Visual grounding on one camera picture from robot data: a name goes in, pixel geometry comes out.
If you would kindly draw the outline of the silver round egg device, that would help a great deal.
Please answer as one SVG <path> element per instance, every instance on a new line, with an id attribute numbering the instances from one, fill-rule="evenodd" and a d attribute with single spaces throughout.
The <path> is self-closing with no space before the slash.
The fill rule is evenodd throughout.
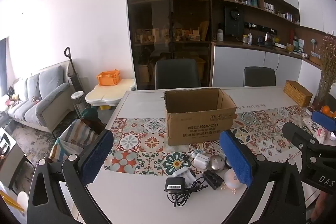
<path id="1" fill-rule="evenodd" d="M 222 171 L 226 166 L 226 160 L 221 155 L 213 155 L 210 157 L 209 164 L 213 171 Z"/>

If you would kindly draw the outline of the white square charger case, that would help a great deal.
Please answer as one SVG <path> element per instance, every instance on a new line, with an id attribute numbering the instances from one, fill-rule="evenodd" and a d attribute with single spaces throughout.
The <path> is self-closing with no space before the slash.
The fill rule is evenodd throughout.
<path id="1" fill-rule="evenodd" d="M 210 158 L 208 156 L 198 153 L 194 157 L 193 166 L 198 169 L 205 170 L 207 169 L 209 162 L 210 162 Z"/>

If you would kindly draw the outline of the white battery charger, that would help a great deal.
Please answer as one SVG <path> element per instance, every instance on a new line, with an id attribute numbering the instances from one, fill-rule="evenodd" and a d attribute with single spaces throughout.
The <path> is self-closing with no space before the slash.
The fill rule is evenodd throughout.
<path id="1" fill-rule="evenodd" d="M 197 180 L 192 170 L 187 167 L 182 167 L 173 173 L 173 177 L 183 177 L 185 179 L 185 187 L 190 188 L 192 184 Z"/>

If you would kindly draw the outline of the black power adapter with cable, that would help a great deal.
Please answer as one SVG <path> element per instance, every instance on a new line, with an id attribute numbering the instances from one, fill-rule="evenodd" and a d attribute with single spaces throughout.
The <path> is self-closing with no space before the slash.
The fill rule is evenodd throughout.
<path id="1" fill-rule="evenodd" d="M 204 182 L 204 178 L 197 178 L 193 173 L 190 177 L 168 177 L 165 182 L 167 199 L 173 204 L 173 207 L 183 207 L 193 193 L 208 187 Z"/>

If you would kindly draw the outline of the blue white cat figurine keychain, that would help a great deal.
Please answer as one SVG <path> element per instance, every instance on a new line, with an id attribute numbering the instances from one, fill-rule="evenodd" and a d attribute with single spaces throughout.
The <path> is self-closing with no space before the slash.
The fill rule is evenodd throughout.
<path id="1" fill-rule="evenodd" d="M 204 151 L 203 151 L 203 150 L 199 150 L 199 149 L 194 149 L 194 150 L 192 150 L 192 151 L 190 152 L 190 156 L 191 156 L 193 159 L 195 159 L 196 156 L 197 156 L 198 154 L 203 155 L 203 154 L 204 154 Z"/>

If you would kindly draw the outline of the white printed plastic bag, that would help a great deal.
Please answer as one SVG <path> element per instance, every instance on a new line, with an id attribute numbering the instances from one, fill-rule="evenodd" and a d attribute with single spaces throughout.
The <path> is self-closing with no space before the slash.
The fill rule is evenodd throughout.
<path id="1" fill-rule="evenodd" d="M 335 145 L 334 132 L 327 131 L 327 129 L 315 123 L 311 118 L 308 117 L 303 118 L 303 122 L 307 126 L 309 132 L 313 134 L 315 139 L 317 139 L 320 144 Z"/>

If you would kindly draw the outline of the woven yellow tissue box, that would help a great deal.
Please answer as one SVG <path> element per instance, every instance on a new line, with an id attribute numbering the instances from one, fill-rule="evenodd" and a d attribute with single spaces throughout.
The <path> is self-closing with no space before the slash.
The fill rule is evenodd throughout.
<path id="1" fill-rule="evenodd" d="M 310 104 L 313 94 L 297 81 L 287 80 L 284 86 L 284 93 L 288 95 L 296 104 L 306 107 Z"/>

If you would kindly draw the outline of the striped fabric bag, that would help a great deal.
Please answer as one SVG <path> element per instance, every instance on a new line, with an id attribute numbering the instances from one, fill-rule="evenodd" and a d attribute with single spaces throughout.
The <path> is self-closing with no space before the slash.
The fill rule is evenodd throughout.
<path id="1" fill-rule="evenodd" d="M 63 161 L 69 155 L 79 155 L 86 146 L 92 144 L 105 129 L 106 124 L 87 119 L 74 120 L 58 137 L 52 147 L 49 159 Z"/>

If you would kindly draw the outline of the dried flower bouquet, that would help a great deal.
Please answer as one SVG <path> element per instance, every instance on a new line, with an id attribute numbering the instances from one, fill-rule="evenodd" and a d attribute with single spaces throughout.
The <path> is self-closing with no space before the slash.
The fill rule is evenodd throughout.
<path id="1" fill-rule="evenodd" d="M 335 33 L 327 34 L 323 38 L 323 44 L 320 47 L 321 56 L 321 78 L 317 93 L 315 95 L 313 106 L 315 110 L 320 110 L 325 104 L 331 87 L 335 84 Z"/>

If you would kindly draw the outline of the green hat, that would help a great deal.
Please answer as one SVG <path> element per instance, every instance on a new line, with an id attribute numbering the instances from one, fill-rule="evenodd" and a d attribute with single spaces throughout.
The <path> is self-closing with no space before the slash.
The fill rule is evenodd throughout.
<path id="1" fill-rule="evenodd" d="M 86 119 L 90 121 L 98 120 L 98 111 L 95 107 L 87 107 L 85 108 L 80 116 L 80 119 Z"/>

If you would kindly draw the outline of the brown cardboard box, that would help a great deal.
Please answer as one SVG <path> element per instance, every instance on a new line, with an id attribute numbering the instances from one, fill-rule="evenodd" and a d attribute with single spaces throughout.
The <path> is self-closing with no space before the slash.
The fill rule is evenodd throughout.
<path id="1" fill-rule="evenodd" d="M 236 115 L 234 101 L 220 88 L 167 90 L 164 100 L 169 145 L 218 140 Z"/>

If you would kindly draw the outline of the cream flower shaped kids table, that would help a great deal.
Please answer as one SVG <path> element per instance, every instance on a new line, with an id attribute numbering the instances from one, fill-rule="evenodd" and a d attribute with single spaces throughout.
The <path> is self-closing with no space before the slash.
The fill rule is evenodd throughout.
<path id="1" fill-rule="evenodd" d="M 85 100 L 91 106 L 99 107 L 101 110 L 109 110 L 111 107 L 118 105 L 127 91 L 134 89 L 134 79 L 122 79 L 117 85 L 96 85 L 94 89 L 86 95 Z"/>

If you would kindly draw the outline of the orange plastic crate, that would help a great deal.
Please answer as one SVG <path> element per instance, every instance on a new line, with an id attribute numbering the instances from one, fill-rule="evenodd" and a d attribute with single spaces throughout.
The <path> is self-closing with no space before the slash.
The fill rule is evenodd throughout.
<path id="1" fill-rule="evenodd" d="M 99 86 L 117 85 L 121 81 L 120 71 L 117 69 L 101 72 L 96 78 Z"/>

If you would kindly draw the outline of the dark chair near cabinet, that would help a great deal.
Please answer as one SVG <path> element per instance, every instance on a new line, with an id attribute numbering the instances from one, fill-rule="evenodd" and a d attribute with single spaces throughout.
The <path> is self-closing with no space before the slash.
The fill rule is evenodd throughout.
<path id="1" fill-rule="evenodd" d="M 199 88 L 201 82 L 194 59 L 159 60 L 155 65 L 155 88 Z"/>

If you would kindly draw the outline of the dark glass display cabinet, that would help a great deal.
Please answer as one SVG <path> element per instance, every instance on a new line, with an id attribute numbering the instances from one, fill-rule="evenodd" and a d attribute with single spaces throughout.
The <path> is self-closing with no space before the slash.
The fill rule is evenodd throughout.
<path id="1" fill-rule="evenodd" d="M 155 65 L 194 59 L 201 86 L 210 82 L 210 0 L 127 0 L 130 45 L 138 89 L 155 87 Z"/>

